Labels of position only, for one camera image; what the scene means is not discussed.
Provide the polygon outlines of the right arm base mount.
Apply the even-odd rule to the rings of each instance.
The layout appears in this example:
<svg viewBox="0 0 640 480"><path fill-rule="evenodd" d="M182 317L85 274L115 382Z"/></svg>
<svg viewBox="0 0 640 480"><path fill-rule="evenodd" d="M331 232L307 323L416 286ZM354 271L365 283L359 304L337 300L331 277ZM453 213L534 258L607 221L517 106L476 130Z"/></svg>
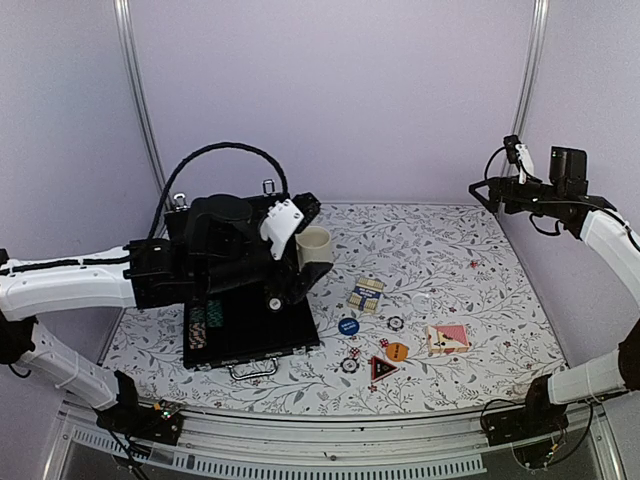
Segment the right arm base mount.
<svg viewBox="0 0 640 480"><path fill-rule="evenodd" d="M486 434L489 445L503 445L557 433L555 440L547 439L541 444L517 447L514 456L518 463L528 469L548 467L560 449L569 426L566 405L551 403L548 380L544 375L533 380L526 393L524 404L517 409L488 413L494 403L511 403L508 400L491 400L480 415L480 427Z"/></svg>

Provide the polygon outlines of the blue playing card deck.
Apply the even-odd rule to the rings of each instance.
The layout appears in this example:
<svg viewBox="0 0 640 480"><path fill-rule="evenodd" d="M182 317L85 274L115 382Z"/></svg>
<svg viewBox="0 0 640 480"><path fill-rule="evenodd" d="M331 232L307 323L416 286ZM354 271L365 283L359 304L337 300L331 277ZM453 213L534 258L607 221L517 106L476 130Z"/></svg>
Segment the blue playing card deck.
<svg viewBox="0 0 640 480"><path fill-rule="evenodd" d="M347 299L347 304L359 311L373 314L385 288L385 283L373 278L360 277Z"/></svg>

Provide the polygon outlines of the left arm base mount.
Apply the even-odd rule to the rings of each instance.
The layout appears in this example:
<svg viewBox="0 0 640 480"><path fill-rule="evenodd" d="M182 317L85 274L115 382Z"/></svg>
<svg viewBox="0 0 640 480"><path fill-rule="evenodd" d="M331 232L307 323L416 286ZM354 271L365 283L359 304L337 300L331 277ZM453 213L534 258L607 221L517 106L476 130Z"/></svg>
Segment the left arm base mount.
<svg viewBox="0 0 640 480"><path fill-rule="evenodd" d="M163 403L143 406L134 380L120 371L115 371L114 376L117 381L115 404L95 410L97 425L127 438L176 446L184 417Z"/></svg>

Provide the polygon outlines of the red playing card deck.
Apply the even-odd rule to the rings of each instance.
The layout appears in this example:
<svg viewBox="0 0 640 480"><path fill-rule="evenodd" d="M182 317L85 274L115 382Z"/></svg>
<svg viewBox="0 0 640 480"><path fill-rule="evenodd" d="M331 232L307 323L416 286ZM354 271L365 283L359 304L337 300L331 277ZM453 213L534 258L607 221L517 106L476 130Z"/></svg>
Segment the red playing card deck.
<svg viewBox="0 0 640 480"><path fill-rule="evenodd" d="M471 342L464 325L428 325L426 327L430 354L466 353Z"/></svg>

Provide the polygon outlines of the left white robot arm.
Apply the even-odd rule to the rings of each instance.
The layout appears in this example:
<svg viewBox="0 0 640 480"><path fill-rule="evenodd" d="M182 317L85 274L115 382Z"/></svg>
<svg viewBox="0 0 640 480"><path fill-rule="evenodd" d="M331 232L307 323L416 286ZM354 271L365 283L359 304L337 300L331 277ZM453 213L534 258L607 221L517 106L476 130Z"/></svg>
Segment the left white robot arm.
<svg viewBox="0 0 640 480"><path fill-rule="evenodd" d="M56 339L42 313L91 307L206 309L225 292L254 290L270 312L302 302L331 269L300 265L295 237L319 214L311 193L239 198L214 194L165 216L167 238L151 237L88 257L1 259L1 361L33 366L85 400L98 425L166 444L179 415L145 407L131 377L109 372Z"/></svg>

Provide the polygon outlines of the triangular all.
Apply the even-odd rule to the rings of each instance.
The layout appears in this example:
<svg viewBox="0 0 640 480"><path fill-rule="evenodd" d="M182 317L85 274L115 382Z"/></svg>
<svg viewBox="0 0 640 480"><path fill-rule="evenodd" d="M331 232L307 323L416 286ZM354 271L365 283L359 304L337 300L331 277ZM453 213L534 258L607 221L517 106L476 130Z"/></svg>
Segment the triangular all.
<svg viewBox="0 0 640 480"><path fill-rule="evenodd" d="M372 356L369 364L372 383L377 383L378 381L389 377L399 370L396 365L393 365L377 356Z"/></svg>

